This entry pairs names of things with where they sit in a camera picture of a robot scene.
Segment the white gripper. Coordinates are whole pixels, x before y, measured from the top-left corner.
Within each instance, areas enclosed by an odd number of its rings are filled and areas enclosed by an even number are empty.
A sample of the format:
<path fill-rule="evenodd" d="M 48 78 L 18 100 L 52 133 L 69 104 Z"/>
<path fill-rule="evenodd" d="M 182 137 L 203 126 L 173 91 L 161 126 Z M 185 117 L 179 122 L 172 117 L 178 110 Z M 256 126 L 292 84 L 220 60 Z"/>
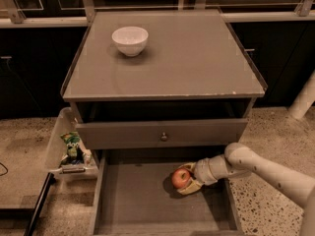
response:
<path fill-rule="evenodd" d="M 204 158 L 195 162 L 188 162 L 180 165 L 180 168 L 184 168 L 191 174 L 194 173 L 196 179 L 190 178 L 188 183 L 177 190 L 181 195 L 190 195 L 199 191 L 203 185 L 210 186 L 218 182 L 211 171 L 211 160 Z"/>

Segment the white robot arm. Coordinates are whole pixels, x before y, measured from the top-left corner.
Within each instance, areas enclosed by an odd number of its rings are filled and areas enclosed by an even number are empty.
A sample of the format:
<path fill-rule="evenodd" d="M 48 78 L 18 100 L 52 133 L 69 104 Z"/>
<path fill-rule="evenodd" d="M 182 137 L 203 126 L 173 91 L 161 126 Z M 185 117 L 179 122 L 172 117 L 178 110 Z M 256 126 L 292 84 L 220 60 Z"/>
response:
<path fill-rule="evenodd" d="M 223 155 L 188 162 L 172 175 L 172 185 L 181 195 L 198 192 L 220 179 L 254 173 L 304 210 L 299 236 L 315 233 L 315 178 L 275 163 L 241 143 L 231 143 Z"/>

